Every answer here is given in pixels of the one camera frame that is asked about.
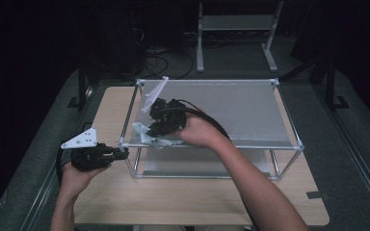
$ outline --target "wooden tabletop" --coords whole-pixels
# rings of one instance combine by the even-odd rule
[[[112,87],[104,93],[93,122],[99,142],[118,145],[133,89]],[[132,115],[138,108],[134,106]],[[129,159],[132,159],[135,150],[130,151]],[[287,161],[288,156],[284,159],[281,157],[280,161]],[[281,181],[274,183],[308,225],[329,223],[322,199],[307,196],[318,189],[304,154]],[[133,178],[125,161],[113,162],[109,169],[96,176],[79,196],[74,211],[76,223],[251,225],[232,180]]]

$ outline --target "hand-held device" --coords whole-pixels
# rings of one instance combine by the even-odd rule
[[[194,109],[186,107],[185,104],[181,102],[190,104],[194,107]],[[157,98],[151,106],[149,115],[155,120],[155,122],[148,127],[150,130],[147,132],[147,134],[151,137],[162,137],[173,133],[178,129],[185,128],[187,113],[202,117],[215,126],[222,134],[224,134],[224,136],[229,139],[229,135],[218,121],[204,113],[192,103],[186,100],[176,99],[172,99],[169,103],[167,103],[167,101],[162,98]]]

